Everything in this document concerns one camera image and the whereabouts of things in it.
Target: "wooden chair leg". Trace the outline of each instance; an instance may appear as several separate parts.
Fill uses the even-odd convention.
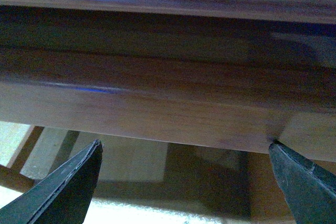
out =
[[[11,168],[0,165],[0,186],[25,193],[34,185],[34,180]]]

